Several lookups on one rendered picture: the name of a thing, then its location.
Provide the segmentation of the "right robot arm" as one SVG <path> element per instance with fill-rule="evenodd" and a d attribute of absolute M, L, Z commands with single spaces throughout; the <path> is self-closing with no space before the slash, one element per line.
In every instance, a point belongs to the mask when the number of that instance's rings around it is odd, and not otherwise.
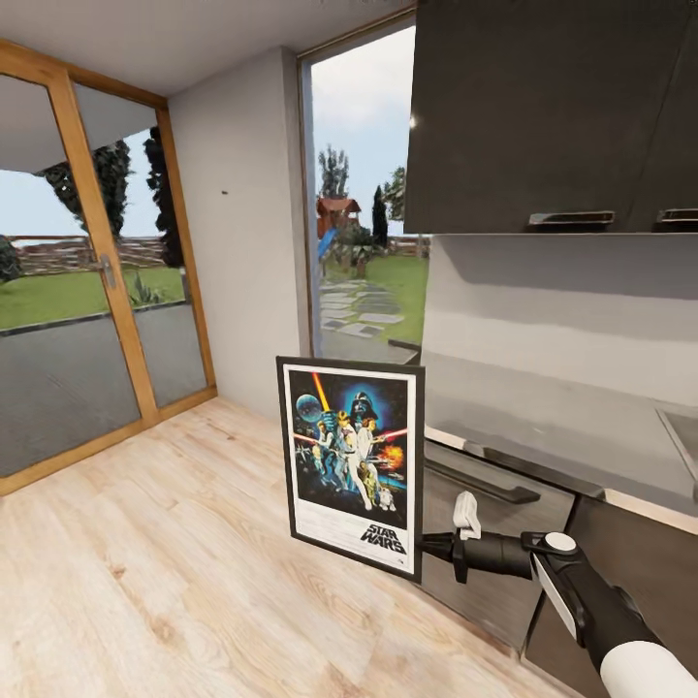
<path fill-rule="evenodd" d="M 611 588 L 564 532 L 481 531 L 472 492 L 456 502 L 457 532 L 424 534 L 415 545 L 454 563 L 456 581 L 469 568 L 532 580 L 531 565 L 612 698 L 698 698 L 698 681 L 647 626 L 625 589 Z M 537 544 L 542 542 L 543 544 Z"/>

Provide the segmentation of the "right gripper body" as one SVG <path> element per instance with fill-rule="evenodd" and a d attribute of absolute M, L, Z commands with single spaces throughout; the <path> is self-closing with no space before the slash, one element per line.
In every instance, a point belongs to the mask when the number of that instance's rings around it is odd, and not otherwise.
<path fill-rule="evenodd" d="M 461 527 L 457 527 L 456 543 L 454 543 L 454 568 L 456 581 L 467 582 L 469 568 L 506 575 L 504 558 L 502 557 L 502 534 L 481 531 L 481 538 L 460 538 Z"/>

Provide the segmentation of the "poster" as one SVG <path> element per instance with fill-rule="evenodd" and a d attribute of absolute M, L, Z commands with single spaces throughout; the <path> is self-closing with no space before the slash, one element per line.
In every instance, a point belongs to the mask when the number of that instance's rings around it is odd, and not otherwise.
<path fill-rule="evenodd" d="M 276 368 L 291 536 L 421 585 L 425 367 Z"/>

